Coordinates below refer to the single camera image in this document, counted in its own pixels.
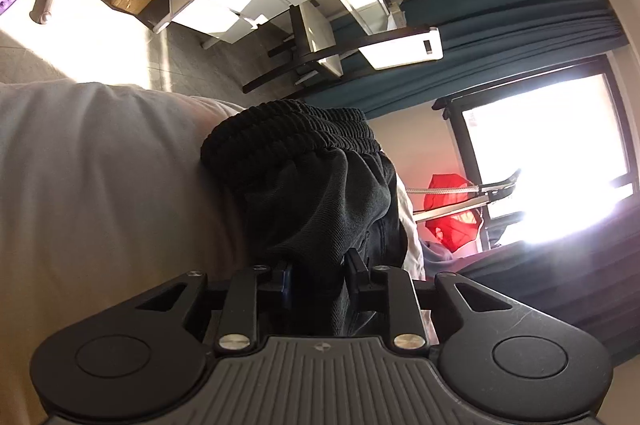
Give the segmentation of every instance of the screw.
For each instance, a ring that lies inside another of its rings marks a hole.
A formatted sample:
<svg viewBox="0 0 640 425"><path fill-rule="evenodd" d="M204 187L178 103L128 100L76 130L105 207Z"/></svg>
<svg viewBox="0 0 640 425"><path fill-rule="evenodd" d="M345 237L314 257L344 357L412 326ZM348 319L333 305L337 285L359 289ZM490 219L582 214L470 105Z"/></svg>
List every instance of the screw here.
<svg viewBox="0 0 640 425"><path fill-rule="evenodd" d="M244 335L231 333L220 337L218 345L222 347L222 349L226 349L228 351L239 351L240 349L249 347L249 345L251 345L251 340L249 340L249 337Z"/></svg>
<svg viewBox="0 0 640 425"><path fill-rule="evenodd" d="M413 333L405 333L394 338L394 345L400 349L420 349L425 343L424 338Z"/></svg>

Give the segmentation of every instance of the black plastic mount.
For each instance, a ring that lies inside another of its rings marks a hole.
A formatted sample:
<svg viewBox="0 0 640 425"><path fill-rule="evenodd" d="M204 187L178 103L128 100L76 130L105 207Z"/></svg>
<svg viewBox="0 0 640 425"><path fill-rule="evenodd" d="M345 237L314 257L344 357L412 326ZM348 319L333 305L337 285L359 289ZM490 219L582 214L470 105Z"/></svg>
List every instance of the black plastic mount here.
<svg viewBox="0 0 640 425"><path fill-rule="evenodd" d="M190 272L62 329L36 350L31 379L61 425L160 425L187 416L245 423L242 412L257 413L246 423L265 424L341 423L342 415L353 425L596 423L612 368L593 337L460 275L430 283L393 267L369 271L353 249L344 270L354 307L384 316L384 345L376 337L278 337L287 334L292 297L291 266L280 262L222 283ZM428 344L420 309L431 310L440 345ZM294 376L295 390L310 388L310 400L300 400L310 414L286 402L280 418L261 414L266 392L274 405L289 401ZM235 390L244 403L224 411L225 391ZM314 399L314 391L322 396ZM401 400L413 418L397 408ZM321 401L336 410L318 410L320 419L313 409L324 408Z"/></svg>

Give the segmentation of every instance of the black cloth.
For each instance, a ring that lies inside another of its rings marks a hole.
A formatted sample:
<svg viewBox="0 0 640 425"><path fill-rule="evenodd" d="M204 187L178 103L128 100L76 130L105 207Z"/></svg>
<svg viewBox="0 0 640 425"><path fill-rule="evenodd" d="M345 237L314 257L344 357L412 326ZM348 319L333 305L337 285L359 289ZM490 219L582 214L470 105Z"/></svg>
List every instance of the black cloth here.
<svg viewBox="0 0 640 425"><path fill-rule="evenodd" d="M294 264L295 331L350 334L362 319L348 309L345 252L369 267L401 267L406 253L396 171L363 113L264 103L218 125L201 158L234 192L254 259Z"/></svg>

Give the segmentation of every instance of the blue curtain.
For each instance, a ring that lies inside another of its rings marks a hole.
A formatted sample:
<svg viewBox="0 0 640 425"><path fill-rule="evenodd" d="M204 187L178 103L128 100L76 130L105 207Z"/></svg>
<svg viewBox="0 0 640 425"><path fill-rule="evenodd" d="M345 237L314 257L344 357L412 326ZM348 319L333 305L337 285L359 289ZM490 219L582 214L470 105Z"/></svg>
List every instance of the blue curtain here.
<svg viewBox="0 0 640 425"><path fill-rule="evenodd" d="M409 26L440 29L444 58L376 72L306 101L357 107L375 118L627 44L607 0L405 0L402 7ZM338 19L334 31L338 41L363 34L351 16ZM345 72L363 67L369 64L360 53L343 61Z"/></svg>

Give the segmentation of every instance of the elastic waistband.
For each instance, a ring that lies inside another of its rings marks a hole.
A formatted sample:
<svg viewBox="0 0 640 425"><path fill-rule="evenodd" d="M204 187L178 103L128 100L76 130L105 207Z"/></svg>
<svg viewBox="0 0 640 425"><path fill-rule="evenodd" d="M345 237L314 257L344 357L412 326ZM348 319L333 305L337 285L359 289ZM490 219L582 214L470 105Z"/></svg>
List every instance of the elastic waistband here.
<svg viewBox="0 0 640 425"><path fill-rule="evenodd" d="M327 148L380 152L359 109L275 100L223 121L202 144L200 156L215 177L236 190L286 160Z"/></svg>

